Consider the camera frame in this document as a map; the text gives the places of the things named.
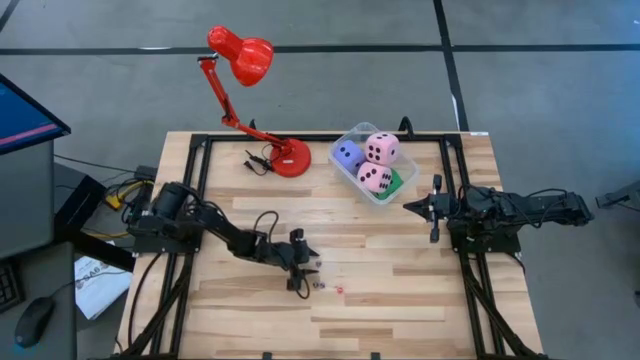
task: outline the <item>computer monitor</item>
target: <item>computer monitor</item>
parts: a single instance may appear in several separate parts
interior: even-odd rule
[[[0,155],[69,133],[65,123],[0,74]]]

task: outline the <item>wooden tabletop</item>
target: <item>wooden tabletop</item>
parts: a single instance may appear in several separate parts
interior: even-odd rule
[[[155,193],[165,182],[182,180],[191,134],[168,133]],[[500,189],[489,137],[463,133],[462,139],[471,183]],[[433,174],[443,173],[437,144],[402,144],[420,176],[382,207],[368,204],[335,172],[328,161],[330,143],[308,145],[311,168],[286,179],[272,173],[259,177],[242,166],[244,150],[259,154],[264,143],[216,142],[205,198],[240,228],[251,228],[265,210],[278,211],[274,241],[288,241],[289,231],[303,228],[309,245],[321,254],[320,274],[309,281],[323,282],[325,288],[312,289],[302,300],[285,290],[287,273],[236,259],[207,234],[195,258],[180,358],[260,358],[264,351],[276,359],[369,358],[371,352],[382,358],[475,358],[460,265],[446,226],[441,224],[440,242],[431,244],[430,226],[402,208],[425,197]],[[450,155],[460,184],[452,150]],[[264,220],[266,230],[272,220]],[[506,255],[487,257],[499,310],[525,344],[542,351],[522,269]],[[118,335],[125,348],[133,289],[152,258],[144,255],[136,263]],[[134,338],[157,309],[166,258],[144,283]],[[481,314],[491,351],[488,321]],[[172,312],[164,351],[173,319]]]

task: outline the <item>plastic container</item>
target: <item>plastic container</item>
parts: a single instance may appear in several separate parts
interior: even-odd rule
[[[405,154],[404,150],[402,149],[402,143],[400,143],[400,154],[398,155],[396,161],[394,161],[391,165],[391,168],[394,169],[398,173],[398,175],[400,175],[403,184],[398,188],[398,190],[393,192],[384,200],[380,200],[373,196],[373,194],[369,190],[367,190],[359,181],[357,181],[357,179],[353,175],[351,175],[351,173],[349,173],[349,171],[345,169],[344,166],[342,166],[342,164],[340,164],[338,160],[336,160],[336,158],[333,156],[333,152],[343,141],[351,140],[356,143],[356,145],[358,145],[361,149],[363,149],[365,142],[367,141],[369,136],[377,132],[380,132],[380,130],[378,130],[378,128],[376,128],[372,124],[368,122],[359,123],[331,145],[331,147],[329,148],[329,160],[336,168],[338,168],[338,170],[340,170],[340,173],[342,173],[346,181],[351,183],[355,188],[362,192],[362,194],[367,199],[371,200],[372,203],[376,205],[386,205],[393,201],[393,199],[398,196],[398,194],[404,191],[407,188],[407,185],[414,181],[419,174],[418,165],[416,165],[416,163]]]

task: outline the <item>floor tile line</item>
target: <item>floor tile line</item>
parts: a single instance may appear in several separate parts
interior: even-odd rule
[[[276,45],[278,54],[309,53],[418,53],[439,52],[441,45],[429,44],[344,44],[344,45]],[[138,47],[138,48],[4,48],[0,55],[191,55],[210,54],[208,47]]]
[[[467,121],[467,112],[464,109],[464,101],[462,100],[462,90],[460,88],[460,79],[456,69],[456,61],[453,57],[451,39],[449,38],[449,29],[447,27],[447,18],[444,14],[442,0],[433,0],[433,6],[438,20],[438,29],[440,38],[442,39],[442,53],[444,55],[445,66],[447,67],[447,77],[449,78],[449,88],[451,90],[452,104],[456,114],[459,131],[469,131],[469,123]]]
[[[640,44],[452,45],[453,52],[607,52],[640,51]]]
[[[0,32],[2,32],[4,26],[7,25],[11,14],[13,14],[13,10],[16,9],[19,2],[20,0],[11,0],[11,2],[9,2],[9,5],[7,5],[7,8],[4,10],[4,13],[2,13],[2,16],[0,17]]]

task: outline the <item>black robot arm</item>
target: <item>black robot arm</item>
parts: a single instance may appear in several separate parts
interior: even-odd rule
[[[447,219],[447,228],[466,239],[471,252],[518,252],[516,233],[523,225],[540,228],[545,222],[581,226],[593,219],[581,196],[565,190],[553,189],[559,194],[527,196],[505,193],[493,188],[468,185],[453,193],[440,193],[440,175],[434,176],[434,191],[426,198],[404,205],[434,223],[431,241],[438,240],[440,219]]]
[[[298,265],[309,262],[311,256],[319,256],[304,239],[304,230],[295,229],[289,234],[289,243],[271,242],[271,233],[257,230],[241,230],[233,225],[224,211],[211,201],[204,201],[196,192],[178,182],[165,184],[151,204],[149,213],[129,228],[136,237],[154,237],[187,241],[195,232],[206,230],[224,241],[233,256],[260,264],[277,266],[290,273],[287,289],[299,293],[302,283],[308,287],[305,276],[316,270],[300,269]]]

